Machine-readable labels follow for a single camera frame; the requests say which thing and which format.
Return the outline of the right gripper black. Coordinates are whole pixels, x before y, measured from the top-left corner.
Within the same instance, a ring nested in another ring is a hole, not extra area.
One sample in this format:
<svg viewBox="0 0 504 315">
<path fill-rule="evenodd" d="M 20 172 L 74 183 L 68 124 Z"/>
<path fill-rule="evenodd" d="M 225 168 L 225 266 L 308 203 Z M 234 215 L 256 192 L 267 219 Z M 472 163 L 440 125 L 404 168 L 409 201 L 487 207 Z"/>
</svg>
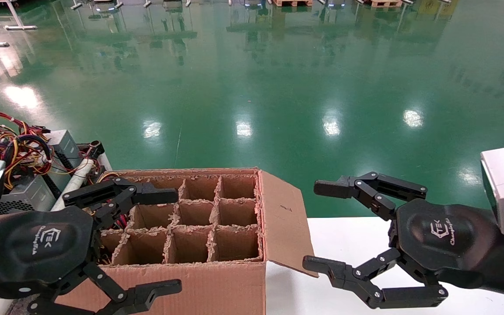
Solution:
<svg viewBox="0 0 504 315">
<path fill-rule="evenodd" d="M 385 221 L 396 218 L 402 251 L 390 248 L 358 267 L 311 255 L 302 261 L 304 269 L 326 274 L 332 287 L 354 293 L 371 309 L 437 307 L 448 297 L 438 281 L 466 289 L 484 287 L 483 263 L 497 237 L 489 210 L 430 203 L 424 200 L 427 187 L 376 172 L 315 181 L 313 191 L 355 199 Z M 408 203 L 396 211 L 389 197 Z M 423 285 L 381 289 L 372 283 L 396 265 Z"/>
</svg>

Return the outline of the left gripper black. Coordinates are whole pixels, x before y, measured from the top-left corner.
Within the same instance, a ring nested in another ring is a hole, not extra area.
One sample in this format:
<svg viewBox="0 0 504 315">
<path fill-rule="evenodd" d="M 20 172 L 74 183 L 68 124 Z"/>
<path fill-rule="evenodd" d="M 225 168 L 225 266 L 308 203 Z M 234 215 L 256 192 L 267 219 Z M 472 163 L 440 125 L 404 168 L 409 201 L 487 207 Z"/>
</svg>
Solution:
<svg viewBox="0 0 504 315">
<path fill-rule="evenodd" d="M 149 311 L 156 298 L 182 291 L 179 279 L 122 289 L 94 263 L 95 228 L 109 228 L 135 205 L 178 201 L 174 188 L 156 188 L 122 177 L 66 193 L 65 209 L 0 215 L 0 298 L 38 295 L 31 315 L 132 315 Z M 110 299 L 98 311 L 56 303 L 90 279 Z"/>
</svg>

